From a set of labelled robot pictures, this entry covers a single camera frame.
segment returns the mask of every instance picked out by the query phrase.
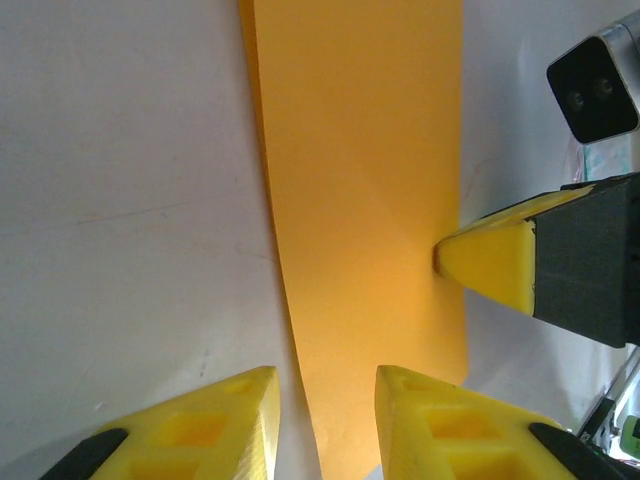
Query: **yellow 3d-printed part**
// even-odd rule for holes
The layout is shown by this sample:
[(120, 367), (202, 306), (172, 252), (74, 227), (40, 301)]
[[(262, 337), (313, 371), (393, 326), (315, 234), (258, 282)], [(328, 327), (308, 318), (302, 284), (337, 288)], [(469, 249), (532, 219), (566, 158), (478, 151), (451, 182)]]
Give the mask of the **yellow 3d-printed part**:
[(574, 478), (529, 433), (548, 418), (391, 366), (375, 400), (385, 480)]
[(280, 393), (273, 367), (120, 418), (129, 436), (92, 480), (273, 479)]
[(536, 237), (531, 218), (580, 198), (592, 188), (534, 197), (472, 223), (436, 246), (436, 270), (499, 303), (532, 315)]

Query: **white surface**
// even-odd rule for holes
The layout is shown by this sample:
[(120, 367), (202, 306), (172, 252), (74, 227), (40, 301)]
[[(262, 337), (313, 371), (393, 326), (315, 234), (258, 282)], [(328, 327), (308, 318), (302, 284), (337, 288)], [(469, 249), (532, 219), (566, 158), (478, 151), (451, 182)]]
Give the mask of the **white surface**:
[[(638, 7), (467, 2), (462, 223), (568, 179), (546, 66)], [(235, 1), (7, 0), (0, 46), (0, 476), (33, 478), (91, 426), (274, 364), (277, 478), (318, 478)], [(467, 386), (569, 427), (624, 356), (466, 301)]]

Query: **camera lens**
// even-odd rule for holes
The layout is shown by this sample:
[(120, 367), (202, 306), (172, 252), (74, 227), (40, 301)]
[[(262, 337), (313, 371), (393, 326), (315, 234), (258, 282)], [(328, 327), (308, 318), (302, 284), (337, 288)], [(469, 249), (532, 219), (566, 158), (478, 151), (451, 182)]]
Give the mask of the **camera lens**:
[(578, 92), (569, 92), (567, 95), (567, 103), (569, 108), (575, 113), (580, 113), (584, 107), (584, 98)]
[(606, 100), (613, 93), (613, 85), (606, 78), (598, 78), (594, 84), (596, 97), (600, 100)]

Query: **orange sheet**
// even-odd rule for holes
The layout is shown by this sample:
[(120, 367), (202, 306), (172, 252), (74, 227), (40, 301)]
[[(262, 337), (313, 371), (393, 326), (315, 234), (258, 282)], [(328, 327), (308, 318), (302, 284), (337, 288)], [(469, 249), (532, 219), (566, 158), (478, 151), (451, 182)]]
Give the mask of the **orange sheet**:
[(467, 371), (461, 0), (240, 0), (287, 303), (324, 478), (379, 463), (376, 368)]

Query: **orange paper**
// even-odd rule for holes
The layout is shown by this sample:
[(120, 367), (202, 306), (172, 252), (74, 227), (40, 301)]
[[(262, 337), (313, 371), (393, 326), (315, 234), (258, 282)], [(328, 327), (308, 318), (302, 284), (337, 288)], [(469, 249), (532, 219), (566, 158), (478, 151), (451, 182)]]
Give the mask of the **orange paper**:
[(376, 368), (461, 382), (461, 0), (241, 0), (273, 221), (324, 478), (379, 463)]

